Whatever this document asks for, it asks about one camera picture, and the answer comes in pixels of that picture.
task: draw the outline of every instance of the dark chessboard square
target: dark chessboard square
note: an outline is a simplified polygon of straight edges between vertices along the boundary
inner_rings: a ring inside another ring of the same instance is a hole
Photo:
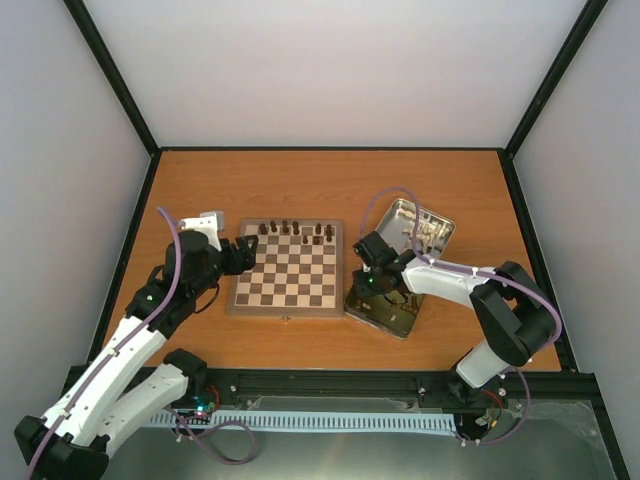
[[[249,305],[249,294],[239,293],[236,295],[236,305]]]

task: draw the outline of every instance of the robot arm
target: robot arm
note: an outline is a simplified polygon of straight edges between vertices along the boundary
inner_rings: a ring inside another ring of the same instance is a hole
[[[148,379],[122,395],[140,367],[195,313],[200,296],[218,288],[223,275],[239,275],[255,265],[257,236],[239,237],[237,245],[218,239],[221,221],[221,214],[216,212],[182,220],[182,268],[167,306],[116,350],[116,345],[139,328],[167,296],[176,265],[173,243],[167,247],[164,265],[155,267],[147,283],[135,293],[112,338],[78,382],[42,418],[27,416],[18,424],[15,436],[27,462],[45,435],[51,435],[38,461],[38,473],[52,480],[100,478],[118,447],[154,413],[185,394],[196,396],[204,389],[206,363],[189,352],[176,350]],[[89,378],[76,404],[65,410]]]
[[[544,346],[555,332],[549,312],[535,300],[505,284],[478,275],[485,271],[524,285],[544,298],[528,273],[514,262],[498,268],[472,269],[456,264],[445,269],[435,262],[415,258],[411,250],[398,255],[377,232],[354,245],[362,259],[362,270],[353,273],[356,293],[360,297],[386,294],[397,290],[436,295],[473,309],[485,339],[456,363],[449,390],[454,400],[467,404],[477,389],[509,366],[522,366]],[[511,308],[505,300],[515,300]]]

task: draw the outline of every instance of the white wall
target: white wall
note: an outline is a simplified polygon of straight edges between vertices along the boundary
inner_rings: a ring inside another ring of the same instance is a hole
[[[148,156],[63,2],[0,6],[0,464],[86,360]]]
[[[584,0],[88,0],[161,145],[502,147]]]
[[[579,366],[640,478],[640,3],[609,2],[516,156]]]

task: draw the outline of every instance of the wooden tabletop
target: wooden tabletop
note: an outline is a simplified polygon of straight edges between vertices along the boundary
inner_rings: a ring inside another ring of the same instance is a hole
[[[456,223],[445,260],[476,266],[513,260],[530,270],[495,152],[164,152],[106,339],[151,269],[163,262],[171,241],[156,206],[176,219],[222,210],[227,227],[221,236],[229,238],[238,235],[243,218],[341,219],[348,290],[359,265],[350,246],[364,208],[379,190],[393,185],[409,188],[421,206]],[[398,196],[389,194],[374,206],[367,230]],[[187,319],[149,365],[180,347],[210,367],[446,370],[483,338],[473,311],[435,297],[425,299],[409,338],[398,340],[346,316],[288,321],[231,316],[225,311],[230,279],[220,285],[217,302]],[[559,370],[554,349],[538,353],[528,368]]]

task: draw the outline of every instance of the silver tray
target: silver tray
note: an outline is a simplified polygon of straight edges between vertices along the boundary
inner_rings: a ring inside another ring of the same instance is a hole
[[[413,231],[415,224],[415,212],[416,208],[413,202],[397,198],[376,227],[380,236],[389,246],[395,248],[398,254],[411,249],[410,232]],[[455,229],[455,223],[448,218],[420,207],[420,228],[418,230],[420,241],[418,245],[422,246],[423,252],[434,258],[439,258]]]

